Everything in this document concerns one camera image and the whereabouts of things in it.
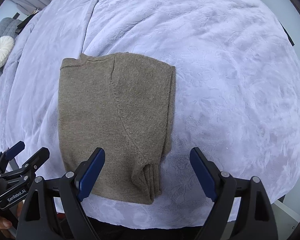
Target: silver rivet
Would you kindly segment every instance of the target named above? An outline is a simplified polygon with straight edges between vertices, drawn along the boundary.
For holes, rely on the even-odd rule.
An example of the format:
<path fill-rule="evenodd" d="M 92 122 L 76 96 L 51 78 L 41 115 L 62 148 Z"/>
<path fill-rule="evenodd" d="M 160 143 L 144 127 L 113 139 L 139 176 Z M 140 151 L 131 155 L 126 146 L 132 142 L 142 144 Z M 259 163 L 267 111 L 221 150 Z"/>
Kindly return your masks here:
<path fill-rule="evenodd" d="M 42 177 L 41 177 L 41 176 L 36 177 L 36 178 L 34 179 L 34 181 L 35 181 L 36 183 L 40 182 L 41 180 L 42 180 Z"/>
<path fill-rule="evenodd" d="M 227 172 L 227 171 L 222 171 L 222 172 L 221 172 L 221 176 L 224 177 L 224 178 L 227 178 L 227 177 L 230 176 L 230 173 Z"/>
<path fill-rule="evenodd" d="M 73 176 L 74 176 L 73 171 L 69 171 L 69 172 L 66 173 L 67 178 L 72 178 Z"/>
<path fill-rule="evenodd" d="M 252 180 L 255 182 L 255 183 L 259 183 L 260 182 L 260 179 L 256 176 L 252 177 Z"/>

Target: white pillow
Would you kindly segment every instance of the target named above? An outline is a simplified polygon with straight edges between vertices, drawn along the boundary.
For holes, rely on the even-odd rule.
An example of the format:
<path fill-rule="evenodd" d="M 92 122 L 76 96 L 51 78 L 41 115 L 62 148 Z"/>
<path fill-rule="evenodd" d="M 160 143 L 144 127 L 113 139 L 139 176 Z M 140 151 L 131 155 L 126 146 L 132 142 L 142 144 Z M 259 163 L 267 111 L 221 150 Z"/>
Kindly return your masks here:
<path fill-rule="evenodd" d="M 13 46 L 14 39 L 11 36 L 0 37 L 0 68 L 7 62 Z"/>

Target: bedspread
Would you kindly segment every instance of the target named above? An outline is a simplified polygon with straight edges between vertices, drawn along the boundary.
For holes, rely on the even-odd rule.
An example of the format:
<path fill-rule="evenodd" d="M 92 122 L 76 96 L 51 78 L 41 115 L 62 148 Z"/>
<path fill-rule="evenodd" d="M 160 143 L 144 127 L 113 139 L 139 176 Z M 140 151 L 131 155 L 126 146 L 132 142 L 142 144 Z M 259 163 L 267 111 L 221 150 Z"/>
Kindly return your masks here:
<path fill-rule="evenodd" d="M 176 67 L 172 148 L 152 205 L 90 195 L 88 216 L 130 228 L 202 225 L 212 202 L 189 163 L 200 147 L 234 177 L 259 176 L 271 202 L 300 175 L 300 62 L 260 0 L 53 0 L 20 34 L 0 77 L 0 151 L 40 147 L 37 175 L 65 172 L 58 142 L 61 61 L 131 52 Z M 58 210 L 62 206 L 57 202 Z M 235 219 L 238 202 L 230 220 Z"/>

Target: fingernail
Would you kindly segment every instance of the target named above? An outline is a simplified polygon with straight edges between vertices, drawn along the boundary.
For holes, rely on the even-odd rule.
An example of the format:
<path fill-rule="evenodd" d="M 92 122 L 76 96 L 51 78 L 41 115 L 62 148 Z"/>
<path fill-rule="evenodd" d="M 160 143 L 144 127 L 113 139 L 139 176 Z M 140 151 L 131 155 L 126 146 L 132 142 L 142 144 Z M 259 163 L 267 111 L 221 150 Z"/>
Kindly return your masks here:
<path fill-rule="evenodd" d="M 12 224 L 11 224 L 11 222 L 10 222 L 10 221 L 8 221 L 8 220 L 4 220 L 2 223 L 3 223 L 3 225 L 4 225 L 6 228 L 10 228 L 10 227 L 12 227 Z"/>

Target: bed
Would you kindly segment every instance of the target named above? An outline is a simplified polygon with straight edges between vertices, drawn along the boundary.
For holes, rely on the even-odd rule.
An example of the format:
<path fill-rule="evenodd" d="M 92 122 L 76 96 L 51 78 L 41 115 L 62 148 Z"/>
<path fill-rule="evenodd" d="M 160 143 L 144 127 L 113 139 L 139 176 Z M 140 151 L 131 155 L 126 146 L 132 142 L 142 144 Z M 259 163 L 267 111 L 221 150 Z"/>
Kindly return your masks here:
<path fill-rule="evenodd" d="M 0 151 L 24 141 L 22 164 L 47 147 L 37 175 L 62 176 L 62 59 L 116 52 L 176 67 L 172 149 L 152 205 L 90 195 L 88 216 L 141 229 L 203 225 L 212 202 L 189 163 L 192 147 L 234 177 L 259 176 L 271 202 L 291 190 L 300 175 L 300 62 L 260 0 L 53 0 L 18 36 L 0 77 Z"/>

